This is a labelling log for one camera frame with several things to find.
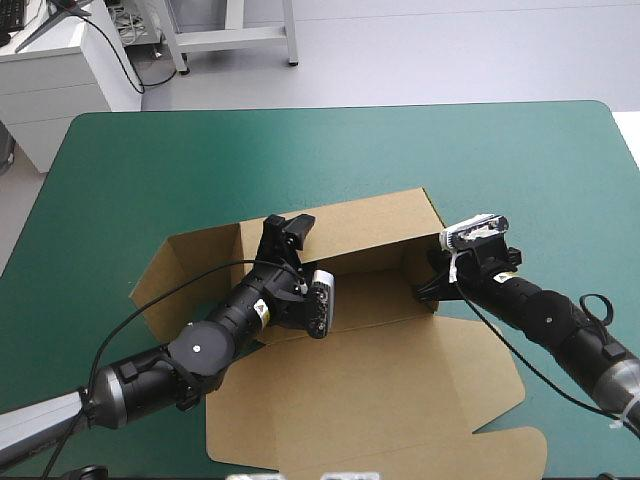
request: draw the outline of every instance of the gray floor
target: gray floor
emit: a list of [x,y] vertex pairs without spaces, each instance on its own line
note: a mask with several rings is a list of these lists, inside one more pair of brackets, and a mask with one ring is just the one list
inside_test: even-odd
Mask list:
[[[175,0],[183,30],[215,28],[220,1]],[[640,1],[294,0],[301,62],[282,48],[193,54],[146,110],[596,99],[640,110]],[[245,21],[282,18],[247,0]],[[147,83],[172,70],[132,52]],[[640,159],[640,113],[616,115]],[[22,154],[0,177],[0,272],[44,176]]]

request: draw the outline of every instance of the open cardboard box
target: open cardboard box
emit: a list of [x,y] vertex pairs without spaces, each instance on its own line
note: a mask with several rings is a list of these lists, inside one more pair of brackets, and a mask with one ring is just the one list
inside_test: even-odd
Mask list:
[[[546,442],[533,428],[473,432],[524,399],[507,350],[479,322],[442,318],[412,298],[433,274],[442,222],[422,189],[304,211],[316,217],[303,262],[336,276],[335,318],[319,341],[273,326],[207,397],[207,451],[221,462],[384,479],[539,479]],[[284,214],[290,218],[298,212]],[[232,259],[254,258],[262,219],[169,237],[132,292],[137,305]],[[211,275],[147,311],[169,341],[196,307],[251,268]]]

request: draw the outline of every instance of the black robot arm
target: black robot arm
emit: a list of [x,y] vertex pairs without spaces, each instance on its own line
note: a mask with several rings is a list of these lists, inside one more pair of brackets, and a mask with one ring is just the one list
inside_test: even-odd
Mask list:
[[218,389],[227,368],[268,325],[323,338],[333,317],[333,276],[298,258],[314,217],[271,215],[252,270],[172,342],[100,368],[87,389],[0,415],[0,471],[55,444],[65,431],[120,428],[169,405],[188,410]]
[[[478,215],[440,235],[442,251],[429,252],[439,274],[415,288],[423,302],[471,300],[545,348],[569,376],[610,416],[640,431],[640,361],[607,331],[613,306],[602,295],[584,295],[580,307],[566,296],[516,274],[520,251],[507,247],[507,219]],[[605,303],[599,319],[588,297]]]

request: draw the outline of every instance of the green tabletop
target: green tabletop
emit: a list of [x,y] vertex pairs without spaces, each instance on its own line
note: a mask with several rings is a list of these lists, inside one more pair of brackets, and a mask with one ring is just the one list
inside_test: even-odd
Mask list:
[[[613,334],[640,351],[640,173],[602,104],[89,114],[73,122],[0,279],[0,410],[85,382],[167,235],[416,186],[447,223],[507,215],[522,274],[574,300],[605,293],[616,307]],[[473,318],[459,303],[441,312]],[[542,349],[503,330],[585,398]],[[153,344],[138,322],[106,360]],[[518,368],[526,400],[485,430],[542,430],[550,476],[640,474],[640,444],[628,432]],[[46,457],[9,473],[38,474]],[[88,463],[116,476],[234,471],[206,456],[202,406],[82,433],[56,471]]]

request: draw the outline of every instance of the black cable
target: black cable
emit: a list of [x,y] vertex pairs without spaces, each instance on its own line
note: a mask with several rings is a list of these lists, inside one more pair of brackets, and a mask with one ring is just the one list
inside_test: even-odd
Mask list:
[[[148,308],[153,307],[155,304],[161,302],[165,298],[173,295],[174,293],[178,292],[179,290],[182,290],[185,287],[188,287],[189,285],[197,282],[198,280],[201,280],[202,278],[206,277],[207,275],[211,275],[212,273],[215,273],[215,272],[217,272],[219,270],[222,270],[223,268],[229,268],[229,267],[233,267],[234,265],[245,265],[245,264],[266,265],[266,266],[269,266],[269,267],[279,268],[280,270],[284,270],[285,272],[288,272],[288,273],[294,275],[299,280],[301,280],[303,282],[305,281],[304,277],[302,275],[300,275],[298,272],[296,272],[289,265],[280,265],[278,263],[267,262],[267,261],[264,261],[264,260],[236,260],[236,261],[233,261],[233,262],[222,263],[222,264],[220,264],[220,265],[218,265],[218,266],[216,266],[214,268],[206,270],[205,272],[203,272],[203,273],[201,273],[199,275],[196,275],[195,277],[192,277],[191,279],[187,280],[186,282],[181,283],[180,285],[172,288],[171,290],[168,290],[168,291],[164,292],[163,294],[157,296],[153,300],[145,303],[142,307],[140,307],[137,310],[133,311],[127,318],[125,318],[113,330],[111,330],[109,335],[107,335],[107,337],[104,339],[104,341],[102,342],[102,344],[98,348],[98,351],[96,352],[96,355],[95,355],[95,357],[93,359],[93,363],[91,364],[91,370],[89,371],[89,382],[88,382],[88,387],[87,387],[87,392],[86,392],[86,398],[91,399],[91,397],[93,396],[95,377],[96,377],[96,373],[97,373],[97,370],[98,370],[98,364],[100,363],[100,358],[102,357],[102,354],[106,350],[106,348],[109,345],[109,343],[111,342],[111,340],[113,340],[113,338],[123,328],[125,328],[129,323],[131,323],[131,321],[133,319],[138,317],[141,313],[143,313]],[[58,441],[56,449],[53,451],[53,454],[51,455],[51,458],[49,458],[49,462],[47,463],[44,471],[42,472],[42,475],[40,476],[41,480],[46,480],[47,477],[49,476],[49,473],[51,473],[51,469],[53,468],[53,466],[56,463],[56,460],[60,456],[60,452],[62,452],[62,448],[67,443],[67,440],[69,440],[69,437],[71,437],[71,434],[73,433],[74,428],[76,427],[76,425],[78,424],[78,422],[80,421],[80,419],[82,418],[82,416],[84,414],[85,414],[84,409],[82,409],[82,410],[80,410],[78,412],[77,415],[75,415],[73,417],[71,423],[69,424],[69,427],[65,430],[64,434],[62,435],[62,437],[60,437],[60,440]]]
[[[558,395],[560,395],[565,400],[568,400],[569,402],[573,403],[574,405],[577,405],[578,407],[584,408],[585,410],[588,410],[589,412],[595,413],[597,415],[601,415],[603,417],[610,418],[612,420],[618,420],[618,416],[615,415],[614,413],[607,412],[606,410],[601,410],[598,407],[594,407],[592,405],[584,403],[584,402],[578,400],[577,398],[572,397],[571,395],[566,393],[564,390],[562,390],[560,387],[558,387],[555,383],[553,383],[540,370],[538,370],[536,367],[534,367],[516,349],[516,347],[511,345],[511,343],[509,343],[509,341],[498,331],[498,329],[496,327],[494,327],[491,324],[491,322],[489,322],[489,320],[487,320],[487,318],[480,312],[480,310],[478,310],[478,308],[473,304],[473,302],[471,300],[469,300],[469,298],[466,296],[466,294],[462,291],[462,289],[460,288],[460,284],[458,282],[455,282],[454,284],[456,286],[456,289],[458,290],[458,293],[462,297],[462,299],[469,306],[469,308],[471,310],[473,310],[473,312],[478,316],[478,318],[482,321],[482,323],[484,323],[487,327],[489,327],[489,330],[491,330],[493,332],[493,334],[496,337],[498,337],[498,339],[511,351],[511,353],[513,353],[516,357],[518,357],[518,360],[520,360],[529,370],[531,370],[531,372],[536,377],[538,377],[540,380],[542,380],[544,383],[546,383],[554,392],[556,392]],[[629,424],[626,421],[624,422],[624,424],[638,439],[640,439],[640,433],[631,424]]]
[[89,20],[86,17],[83,17],[82,15],[78,15],[77,13],[75,13],[73,10],[70,10],[69,8],[66,8],[64,5],[61,5],[58,0],[49,0],[51,3],[53,3],[56,8],[62,9],[62,10],[66,10],[69,15],[72,15],[76,18],[79,18],[80,20],[82,20],[83,22],[88,23],[89,25],[91,25],[93,28],[95,28],[98,32],[100,32],[100,34],[102,35],[102,37],[106,40],[106,42],[109,44],[109,47],[111,47],[111,50],[113,51],[113,54],[116,56],[116,59],[118,60],[118,63],[120,64],[120,68],[122,69],[125,77],[127,77],[127,80],[129,81],[129,84],[131,85],[131,87],[136,91],[136,93],[142,95],[145,93],[145,87],[157,87],[158,85],[164,85],[165,83],[169,82],[173,77],[176,76],[176,73],[178,73],[177,70],[174,70],[173,73],[165,78],[164,80],[157,82],[157,83],[143,83],[142,79],[140,78],[140,74],[138,73],[138,71],[136,70],[136,67],[133,65],[133,63],[131,63],[131,68],[133,69],[133,73],[135,73],[136,78],[138,80],[138,85],[136,85],[133,81],[133,79],[129,76],[129,72],[127,72],[127,69],[124,66],[124,62],[122,61],[122,59],[120,58],[120,55],[118,54],[118,51],[116,50],[116,47],[113,45],[113,43],[111,42],[111,40],[109,39],[109,37],[107,36],[106,33],[104,33],[104,30],[102,30],[98,25],[96,25],[95,23],[93,23],[91,20]]

